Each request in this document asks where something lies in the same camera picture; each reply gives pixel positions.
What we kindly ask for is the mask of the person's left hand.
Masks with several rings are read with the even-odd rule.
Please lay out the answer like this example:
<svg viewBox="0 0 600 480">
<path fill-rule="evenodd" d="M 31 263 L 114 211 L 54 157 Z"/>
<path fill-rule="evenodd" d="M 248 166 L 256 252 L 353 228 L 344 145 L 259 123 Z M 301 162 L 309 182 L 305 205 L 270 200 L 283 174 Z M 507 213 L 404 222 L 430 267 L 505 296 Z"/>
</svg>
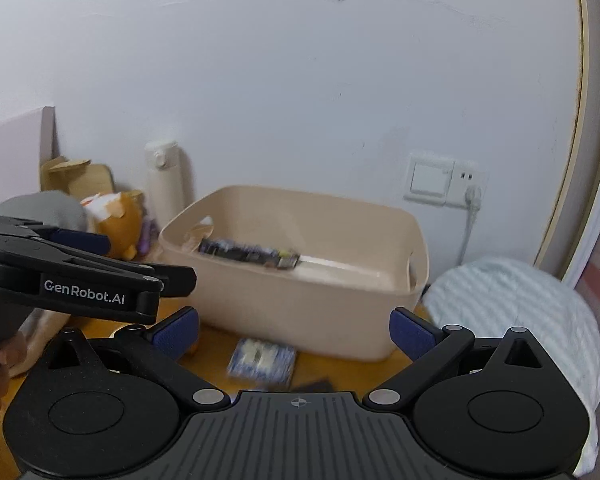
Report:
<svg viewBox="0 0 600 480">
<path fill-rule="evenodd" d="M 21 364 L 27 357 L 28 348 L 26 337 L 18 332 L 0 345 L 0 409 L 2 397 L 8 391 L 9 371 Z"/>
</svg>

